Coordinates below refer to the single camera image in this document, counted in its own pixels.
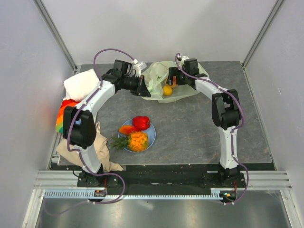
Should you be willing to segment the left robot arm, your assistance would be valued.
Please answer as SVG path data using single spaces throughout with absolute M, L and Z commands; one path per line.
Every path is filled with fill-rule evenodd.
M 146 64 L 137 60 L 131 63 L 116 60 L 113 68 L 101 77 L 83 101 L 64 109 L 63 137 L 67 140 L 67 150 L 78 155 L 80 166 L 84 172 L 89 173 L 87 180 L 94 187 L 99 187 L 104 182 L 102 164 L 94 148 L 97 112 L 121 89 L 130 91 L 132 95 L 151 97 L 142 75 L 145 68 Z

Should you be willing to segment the red fake apple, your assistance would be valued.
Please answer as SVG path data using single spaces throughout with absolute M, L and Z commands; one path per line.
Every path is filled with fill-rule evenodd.
M 134 117 L 132 123 L 134 127 L 142 131 L 147 130 L 151 126 L 150 119 L 147 116 Z

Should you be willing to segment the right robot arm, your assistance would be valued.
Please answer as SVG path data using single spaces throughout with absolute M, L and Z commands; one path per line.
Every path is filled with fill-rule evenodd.
M 228 187 L 240 172 L 237 162 L 237 131 L 241 125 L 242 111 L 238 92 L 219 86 L 207 74 L 201 73 L 195 58 L 181 56 L 178 53 L 175 62 L 176 66 L 169 68 L 166 83 L 170 86 L 188 85 L 211 100 L 212 121 L 220 135 L 221 155 L 217 179 L 221 186 Z

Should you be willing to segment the pale green plastic bag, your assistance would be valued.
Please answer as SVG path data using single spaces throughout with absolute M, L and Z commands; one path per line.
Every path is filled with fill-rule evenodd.
M 176 63 L 172 61 L 161 61 L 152 63 L 142 75 L 151 97 L 143 99 L 149 101 L 158 101 L 159 103 L 171 103 L 186 97 L 197 95 L 199 91 L 193 89 L 189 85 L 175 85 L 171 95 L 163 93 L 163 87 L 169 75 L 169 68 L 176 67 Z

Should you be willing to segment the fake pineapple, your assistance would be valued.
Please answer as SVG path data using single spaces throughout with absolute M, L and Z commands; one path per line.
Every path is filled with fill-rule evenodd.
M 112 137 L 112 146 L 116 149 L 125 149 L 132 152 L 142 152 L 149 146 L 148 134 L 144 132 L 133 132 L 120 137 Z

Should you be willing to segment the red yellow fake mango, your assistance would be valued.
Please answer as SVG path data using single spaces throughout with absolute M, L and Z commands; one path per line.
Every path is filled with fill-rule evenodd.
M 132 125 L 123 125 L 119 128 L 119 133 L 124 135 L 130 135 L 131 133 L 139 132 L 139 131 L 140 130 L 138 128 Z

